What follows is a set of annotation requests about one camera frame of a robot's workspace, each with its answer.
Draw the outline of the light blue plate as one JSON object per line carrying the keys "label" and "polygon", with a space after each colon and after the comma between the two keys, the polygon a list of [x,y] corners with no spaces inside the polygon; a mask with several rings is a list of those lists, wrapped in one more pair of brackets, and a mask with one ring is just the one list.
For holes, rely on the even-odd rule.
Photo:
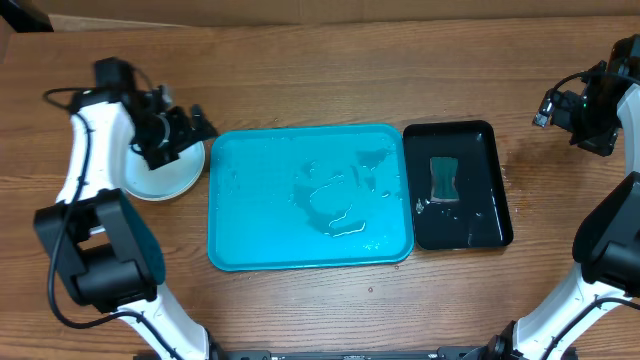
{"label": "light blue plate", "polygon": [[123,188],[146,201],[165,201],[188,191],[200,177],[205,165],[205,147],[196,143],[179,153],[179,158],[150,170],[142,156],[129,150]]}

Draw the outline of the green sponge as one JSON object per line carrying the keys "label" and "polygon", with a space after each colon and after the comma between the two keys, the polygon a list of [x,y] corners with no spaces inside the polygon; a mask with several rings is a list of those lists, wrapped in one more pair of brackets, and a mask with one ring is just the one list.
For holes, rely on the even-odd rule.
{"label": "green sponge", "polygon": [[431,195],[435,203],[457,202],[456,175],[458,160],[452,157],[432,157],[430,159]]}

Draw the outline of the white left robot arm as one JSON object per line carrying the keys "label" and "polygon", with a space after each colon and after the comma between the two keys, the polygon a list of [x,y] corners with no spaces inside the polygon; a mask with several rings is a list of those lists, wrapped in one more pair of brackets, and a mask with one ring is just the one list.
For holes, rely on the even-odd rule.
{"label": "white left robot arm", "polygon": [[219,133],[199,105],[173,105],[166,87],[138,89],[139,72],[105,58],[94,64],[93,87],[68,88],[69,103],[54,100],[53,90],[42,95],[69,115],[73,130],[63,188],[33,221],[50,258],[49,307],[78,330],[120,319],[157,359],[223,359],[210,332],[169,290],[161,247],[123,190],[128,151],[157,170]]}

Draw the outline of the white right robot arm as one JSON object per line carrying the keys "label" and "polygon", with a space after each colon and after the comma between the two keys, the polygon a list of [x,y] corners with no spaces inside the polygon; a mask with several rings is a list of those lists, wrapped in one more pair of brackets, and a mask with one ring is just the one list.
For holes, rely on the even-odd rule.
{"label": "white right robot arm", "polygon": [[575,77],[584,90],[549,89],[533,123],[560,127],[571,144],[600,156],[622,137],[625,177],[581,223],[567,277],[469,359],[573,359],[572,343],[601,317],[639,307],[639,37],[617,41],[609,60]]}

